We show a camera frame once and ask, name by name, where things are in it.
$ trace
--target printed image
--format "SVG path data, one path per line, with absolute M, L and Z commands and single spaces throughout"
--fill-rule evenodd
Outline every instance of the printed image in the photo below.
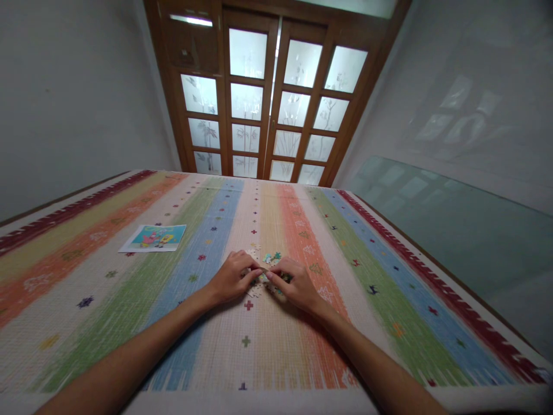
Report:
M 186 225 L 140 225 L 119 252 L 174 252 L 185 230 Z

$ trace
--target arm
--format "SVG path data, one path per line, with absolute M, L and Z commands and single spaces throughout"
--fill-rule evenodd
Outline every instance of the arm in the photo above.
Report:
M 175 341 L 209 309 L 242 295 L 261 275 L 258 267 L 244 251 L 231 252 L 204 288 L 76 378 L 36 414 L 117 413 Z M 253 271 L 241 278 L 245 268 Z
M 284 282 L 279 274 L 293 276 Z M 447 414 L 399 364 L 345 321 L 315 290 L 305 267 L 283 258 L 267 278 L 297 307 L 312 314 L 334 337 L 386 413 Z

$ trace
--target wooden door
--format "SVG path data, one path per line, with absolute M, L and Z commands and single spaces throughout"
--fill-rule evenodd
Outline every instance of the wooden door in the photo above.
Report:
M 376 56 L 367 32 L 283 20 L 264 179 L 330 185 Z
M 410 4 L 388 20 L 293 0 L 144 2 L 183 171 L 320 186 Z
M 263 174 L 278 18 L 224 10 L 229 174 Z

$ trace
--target striped tablecloth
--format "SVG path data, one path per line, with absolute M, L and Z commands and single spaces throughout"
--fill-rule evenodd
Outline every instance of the striped tablecloth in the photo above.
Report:
M 139 224 L 187 229 L 176 252 L 119 254 Z M 551 365 L 351 193 L 134 171 L 2 228 L 2 407 L 32 412 L 240 249 L 306 264 L 319 294 L 448 409 L 543 405 Z M 263 290 L 205 316 L 127 411 L 183 408 L 375 411 L 326 333 Z

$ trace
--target forearm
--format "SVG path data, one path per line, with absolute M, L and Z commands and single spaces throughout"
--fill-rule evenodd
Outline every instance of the forearm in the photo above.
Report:
M 167 350 L 215 304 L 209 290 L 195 292 L 76 378 L 37 414 L 117 413 Z
M 326 301 L 318 301 L 310 312 L 336 340 L 386 413 L 446 413 L 409 373 L 345 321 Z

